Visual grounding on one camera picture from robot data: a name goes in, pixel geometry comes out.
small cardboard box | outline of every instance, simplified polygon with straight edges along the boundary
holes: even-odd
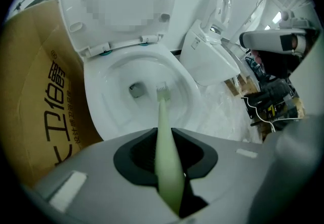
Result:
[[[0,38],[0,139],[22,183],[100,142],[88,110],[83,63],[57,0],[6,22]]]

toilet bowl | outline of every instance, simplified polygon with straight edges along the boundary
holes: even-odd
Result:
[[[59,0],[71,43],[84,59],[93,123],[104,140],[157,127],[156,86],[166,82],[171,127],[195,130],[200,92],[160,40],[174,0]]]
[[[221,43],[230,21],[231,2],[210,0],[204,18],[197,19],[185,37],[180,62],[202,86],[219,84],[240,73]]]

floor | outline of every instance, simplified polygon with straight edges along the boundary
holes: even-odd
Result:
[[[261,143],[257,127],[251,127],[251,119],[240,96],[234,97],[224,82],[208,87],[199,86],[203,99],[198,133],[231,139]]]

toilet brush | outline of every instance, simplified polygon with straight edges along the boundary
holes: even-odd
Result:
[[[159,110],[154,170],[158,179],[158,193],[179,214],[185,176],[169,126],[166,101],[170,99],[170,91],[165,82],[160,83],[156,91]]]

toilet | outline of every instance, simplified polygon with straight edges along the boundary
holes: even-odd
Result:
[[[180,62],[202,86],[219,84],[240,73],[221,44],[230,21],[231,2],[210,0],[204,18],[197,19],[185,37]]]
[[[174,0],[59,0],[69,38],[84,60],[93,123],[103,140],[157,127],[156,86],[166,82],[171,127],[196,130],[197,85],[160,40]]]

